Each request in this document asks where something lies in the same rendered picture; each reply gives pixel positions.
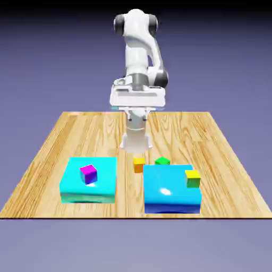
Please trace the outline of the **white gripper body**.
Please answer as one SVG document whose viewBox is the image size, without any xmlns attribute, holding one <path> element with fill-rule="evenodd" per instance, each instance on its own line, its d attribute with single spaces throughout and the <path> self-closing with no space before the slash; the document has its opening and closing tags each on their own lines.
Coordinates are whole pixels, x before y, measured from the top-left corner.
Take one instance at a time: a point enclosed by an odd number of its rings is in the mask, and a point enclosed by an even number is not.
<svg viewBox="0 0 272 272">
<path fill-rule="evenodd" d="M 112 107 L 148 107 L 163 108 L 165 106 L 165 89 L 162 87 L 143 86 L 143 90 L 135 91 L 131 85 L 111 88 L 109 103 Z"/>
</svg>

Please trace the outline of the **small orange cube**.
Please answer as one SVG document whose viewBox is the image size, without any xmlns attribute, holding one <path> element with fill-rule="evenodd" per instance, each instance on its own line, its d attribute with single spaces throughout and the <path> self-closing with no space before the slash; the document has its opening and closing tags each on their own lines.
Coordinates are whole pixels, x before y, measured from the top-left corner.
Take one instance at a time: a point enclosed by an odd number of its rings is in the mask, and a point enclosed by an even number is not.
<svg viewBox="0 0 272 272">
<path fill-rule="evenodd" d="M 145 164 L 145 159 L 143 157 L 134 158 L 134 161 L 133 161 L 134 172 L 135 173 L 142 173 L 144 164 Z"/>
</svg>

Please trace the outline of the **small magenta cube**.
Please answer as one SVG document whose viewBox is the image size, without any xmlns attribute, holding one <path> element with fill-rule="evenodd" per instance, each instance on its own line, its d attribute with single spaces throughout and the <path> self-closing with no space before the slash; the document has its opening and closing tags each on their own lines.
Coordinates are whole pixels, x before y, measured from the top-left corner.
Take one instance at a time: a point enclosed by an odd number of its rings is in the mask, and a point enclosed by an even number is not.
<svg viewBox="0 0 272 272">
<path fill-rule="evenodd" d="M 80 174 L 81 179 L 85 185 L 97 181 L 97 170 L 92 164 L 80 167 Z"/>
</svg>

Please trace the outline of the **small yellow cube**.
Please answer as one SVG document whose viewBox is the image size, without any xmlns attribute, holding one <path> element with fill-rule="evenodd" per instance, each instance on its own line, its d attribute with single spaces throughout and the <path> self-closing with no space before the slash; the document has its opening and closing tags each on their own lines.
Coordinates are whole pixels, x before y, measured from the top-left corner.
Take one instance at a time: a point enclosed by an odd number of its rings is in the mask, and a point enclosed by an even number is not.
<svg viewBox="0 0 272 272">
<path fill-rule="evenodd" d="M 199 188 L 201 177 L 197 170 L 185 170 L 184 180 L 187 188 Z"/>
</svg>

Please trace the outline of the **large cyan box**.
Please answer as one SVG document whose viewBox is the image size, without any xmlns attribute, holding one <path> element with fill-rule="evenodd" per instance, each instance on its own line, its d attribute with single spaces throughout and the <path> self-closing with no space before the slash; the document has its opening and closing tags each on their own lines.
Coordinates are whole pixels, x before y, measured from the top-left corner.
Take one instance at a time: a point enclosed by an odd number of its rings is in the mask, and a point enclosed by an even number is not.
<svg viewBox="0 0 272 272">
<path fill-rule="evenodd" d="M 88 185 L 80 168 L 93 165 L 97 179 Z M 71 157 L 59 183 L 63 203 L 114 203 L 116 192 L 116 157 Z"/>
</svg>

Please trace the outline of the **large blue box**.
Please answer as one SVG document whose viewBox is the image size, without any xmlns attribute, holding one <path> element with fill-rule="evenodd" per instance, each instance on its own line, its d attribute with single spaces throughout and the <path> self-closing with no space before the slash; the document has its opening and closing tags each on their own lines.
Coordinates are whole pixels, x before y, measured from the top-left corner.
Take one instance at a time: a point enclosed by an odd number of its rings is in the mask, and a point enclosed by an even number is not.
<svg viewBox="0 0 272 272">
<path fill-rule="evenodd" d="M 192 165 L 144 165 L 144 212 L 198 214 L 201 191 L 199 188 L 189 188 L 185 183 L 185 171 L 192 169 Z"/>
</svg>

